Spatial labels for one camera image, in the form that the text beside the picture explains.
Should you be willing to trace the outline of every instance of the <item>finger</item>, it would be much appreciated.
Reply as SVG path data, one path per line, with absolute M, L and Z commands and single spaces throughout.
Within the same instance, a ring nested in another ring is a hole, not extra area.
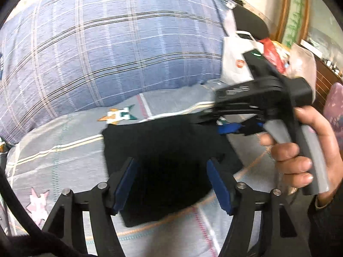
M 272 157 L 276 161 L 284 161 L 299 154 L 299 147 L 294 143 L 276 144 L 271 150 Z
M 312 127 L 318 135 L 334 136 L 331 125 L 324 116 L 311 106 L 304 106 L 303 108 L 296 107 L 295 115 L 300 122 Z
M 309 158 L 296 157 L 285 161 L 278 161 L 275 165 L 283 174 L 301 174 L 311 168 L 312 161 Z
M 301 188 L 310 184 L 313 181 L 313 176 L 306 172 L 301 174 L 284 174 L 282 180 L 287 185 Z
M 275 141 L 273 137 L 271 137 L 268 133 L 264 133 L 260 137 L 260 144 L 262 146 L 270 146 L 270 145 L 274 145 Z

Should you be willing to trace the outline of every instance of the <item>bed sheet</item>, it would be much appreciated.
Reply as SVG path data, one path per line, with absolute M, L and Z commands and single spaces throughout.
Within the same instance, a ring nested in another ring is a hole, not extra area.
M 80 192 L 107 180 L 101 131 L 106 127 L 104 120 L 113 118 L 113 112 L 125 110 L 130 115 L 128 120 L 117 121 L 118 126 L 194 113 L 211 106 L 213 90 L 220 87 L 223 83 L 210 80 L 204 85 L 177 90 L 149 91 L 111 108 L 100 107 L 58 117 L 32 130 L 10 150 L 6 175 L 11 187 L 32 219 L 42 227 L 63 188 Z M 231 122 L 243 118 L 227 117 Z M 274 187 L 274 161 L 269 148 L 260 146 L 256 135 L 232 134 L 229 139 L 244 164 L 235 178 L 253 189 L 269 192 Z M 127 228 L 120 215 L 116 215 L 113 223 L 126 256 L 205 257 L 218 256 L 231 218 L 220 208 L 211 191 L 194 206 L 157 222 Z M 0 221 L 3 227 L 4 222 L 4 219 Z M 258 239 L 259 223 L 260 214 L 256 213 L 251 245 Z M 88 251 L 95 254 L 86 212 L 84 225 Z M 10 227 L 13 234 L 25 233 L 12 214 Z

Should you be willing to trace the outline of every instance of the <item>wooden cabinet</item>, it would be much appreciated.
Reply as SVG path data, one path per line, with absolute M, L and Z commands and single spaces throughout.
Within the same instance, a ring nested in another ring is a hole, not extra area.
M 343 84 L 343 81 L 317 57 L 316 64 L 316 100 L 313 103 L 313 107 L 315 107 L 320 113 L 323 113 L 326 97 L 330 91 L 331 86 L 336 82 L 340 82 L 341 84 Z

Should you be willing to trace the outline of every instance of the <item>pink star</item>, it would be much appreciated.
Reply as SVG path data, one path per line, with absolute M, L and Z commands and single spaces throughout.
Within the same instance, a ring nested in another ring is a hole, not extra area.
M 30 212 L 32 220 L 39 226 L 42 220 L 48 218 L 48 212 L 46 210 L 47 197 L 49 190 L 37 195 L 34 188 L 31 188 L 30 204 L 27 205 L 26 209 Z

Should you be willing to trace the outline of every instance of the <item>red plastic bag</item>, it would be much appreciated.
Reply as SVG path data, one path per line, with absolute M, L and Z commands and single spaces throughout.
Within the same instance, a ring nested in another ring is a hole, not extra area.
M 286 72 L 286 68 L 283 62 L 281 61 L 281 58 L 277 53 L 277 50 L 275 49 L 273 42 L 268 37 L 263 40 L 260 40 L 260 42 L 263 44 L 264 56 L 266 57 L 266 59 L 268 59 L 268 61 L 270 61 L 274 66 L 276 66 L 279 73 L 284 74 Z

